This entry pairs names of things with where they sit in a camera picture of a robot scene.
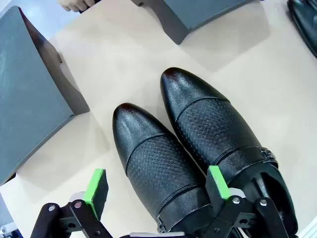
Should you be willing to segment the person's hand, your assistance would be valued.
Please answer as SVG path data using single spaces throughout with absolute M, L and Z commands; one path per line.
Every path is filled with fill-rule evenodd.
M 66 11 L 82 13 L 100 0 L 58 0 L 57 2 Z

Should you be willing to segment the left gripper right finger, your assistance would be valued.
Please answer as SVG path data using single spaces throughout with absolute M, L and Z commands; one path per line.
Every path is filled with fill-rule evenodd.
M 205 188 L 213 218 L 201 238 L 240 238 L 241 228 L 249 238 L 288 238 L 280 213 L 270 197 L 249 200 L 242 190 L 229 188 L 218 166 L 209 166 Z

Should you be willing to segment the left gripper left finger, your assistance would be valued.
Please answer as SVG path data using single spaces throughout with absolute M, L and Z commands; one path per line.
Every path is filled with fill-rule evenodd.
M 86 191 L 63 207 L 56 203 L 44 204 L 31 233 L 32 238 L 69 238 L 82 232 L 87 238 L 110 238 L 101 223 L 108 193 L 105 169 L 95 169 Z

